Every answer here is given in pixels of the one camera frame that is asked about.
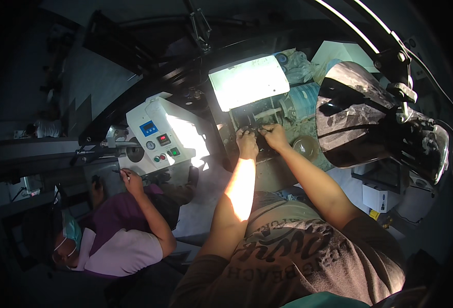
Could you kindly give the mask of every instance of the black hair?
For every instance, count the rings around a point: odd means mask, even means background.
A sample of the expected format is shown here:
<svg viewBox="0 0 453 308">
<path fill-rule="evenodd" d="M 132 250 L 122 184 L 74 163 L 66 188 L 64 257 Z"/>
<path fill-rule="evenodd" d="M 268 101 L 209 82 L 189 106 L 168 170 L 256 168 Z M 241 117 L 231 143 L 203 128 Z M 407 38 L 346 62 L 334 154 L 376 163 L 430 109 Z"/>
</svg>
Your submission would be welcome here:
<svg viewBox="0 0 453 308">
<path fill-rule="evenodd" d="M 22 232 L 24 245 L 38 262 L 55 268 L 52 259 L 55 237 L 62 231 L 62 213 L 51 206 L 39 206 L 26 212 Z"/>
<path fill-rule="evenodd" d="M 36 132 L 36 126 L 33 124 L 28 124 L 26 126 L 26 135 L 33 135 Z"/>
</svg>

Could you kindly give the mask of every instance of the blue control panel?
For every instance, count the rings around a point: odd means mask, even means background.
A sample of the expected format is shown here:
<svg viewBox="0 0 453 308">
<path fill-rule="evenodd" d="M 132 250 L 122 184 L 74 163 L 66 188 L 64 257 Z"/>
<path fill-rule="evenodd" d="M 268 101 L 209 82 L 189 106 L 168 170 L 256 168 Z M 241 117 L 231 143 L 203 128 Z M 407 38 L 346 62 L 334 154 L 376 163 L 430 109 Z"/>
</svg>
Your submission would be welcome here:
<svg viewBox="0 0 453 308">
<path fill-rule="evenodd" d="M 143 131 L 145 137 L 149 136 L 150 134 L 154 134 L 155 132 L 158 132 L 158 129 L 156 128 L 153 121 L 144 123 L 143 125 L 139 126 L 139 128 L 141 129 L 141 131 Z"/>
</svg>

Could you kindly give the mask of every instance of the surgical mask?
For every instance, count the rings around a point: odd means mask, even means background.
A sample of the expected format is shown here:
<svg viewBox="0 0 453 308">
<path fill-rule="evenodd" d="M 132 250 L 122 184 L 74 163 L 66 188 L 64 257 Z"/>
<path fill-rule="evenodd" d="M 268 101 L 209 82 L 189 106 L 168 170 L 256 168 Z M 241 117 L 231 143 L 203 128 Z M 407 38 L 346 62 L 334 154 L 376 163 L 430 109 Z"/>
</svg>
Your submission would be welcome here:
<svg viewBox="0 0 453 308">
<path fill-rule="evenodd" d="M 67 257 L 70 257 L 76 250 L 79 251 L 81 249 L 81 227 L 77 221 L 75 221 L 74 217 L 72 217 L 66 210 L 62 211 L 62 226 L 62 235 L 65 238 L 53 251 L 57 251 L 57 249 L 59 249 L 59 247 L 62 246 L 67 239 L 72 239 L 75 242 L 75 248 L 69 255 L 67 255 Z"/>
</svg>

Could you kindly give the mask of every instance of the man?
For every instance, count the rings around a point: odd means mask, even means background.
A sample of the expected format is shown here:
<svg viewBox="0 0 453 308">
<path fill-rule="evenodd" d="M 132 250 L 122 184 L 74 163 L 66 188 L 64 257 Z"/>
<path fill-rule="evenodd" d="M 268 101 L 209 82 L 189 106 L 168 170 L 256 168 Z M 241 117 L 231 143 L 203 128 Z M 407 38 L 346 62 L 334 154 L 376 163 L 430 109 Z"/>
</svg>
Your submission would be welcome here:
<svg viewBox="0 0 453 308">
<path fill-rule="evenodd" d="M 170 225 L 174 228 L 173 220 L 182 205 L 174 200 L 188 203 L 192 195 L 185 200 L 186 189 L 179 187 L 177 198 L 168 197 L 155 184 L 147 186 L 145 193 L 140 176 L 130 169 L 120 173 L 128 192 L 98 206 L 103 191 L 93 189 L 95 210 L 79 223 L 68 210 L 42 208 L 26 214 L 23 235 L 30 254 L 42 263 L 71 271 L 122 277 L 172 253 L 177 242 Z M 153 203 L 160 203 L 161 213 Z"/>
<path fill-rule="evenodd" d="M 65 137 L 62 132 L 62 122 L 60 120 L 48 121 L 42 119 L 37 120 L 34 124 L 28 124 L 26 126 L 26 135 L 38 138 Z"/>
<path fill-rule="evenodd" d="M 337 183 L 288 144 L 282 126 L 260 133 L 315 206 L 254 195 L 255 136 L 237 132 L 240 157 L 208 239 L 171 307 L 368 306 L 401 290 L 396 240 L 354 206 Z"/>
</svg>

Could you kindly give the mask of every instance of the purple shirt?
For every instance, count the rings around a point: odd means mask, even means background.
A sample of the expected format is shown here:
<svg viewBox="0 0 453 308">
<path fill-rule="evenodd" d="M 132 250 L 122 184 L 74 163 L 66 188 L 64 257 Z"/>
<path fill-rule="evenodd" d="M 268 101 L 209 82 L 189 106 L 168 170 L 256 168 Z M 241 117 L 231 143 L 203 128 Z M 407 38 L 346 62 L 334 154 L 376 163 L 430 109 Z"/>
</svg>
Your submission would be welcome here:
<svg viewBox="0 0 453 308">
<path fill-rule="evenodd" d="M 152 193 L 162 193 L 147 187 Z M 122 277 L 159 262 L 163 251 L 144 214 L 130 193 L 106 200 L 80 222 L 83 230 L 79 263 L 74 271 Z"/>
</svg>

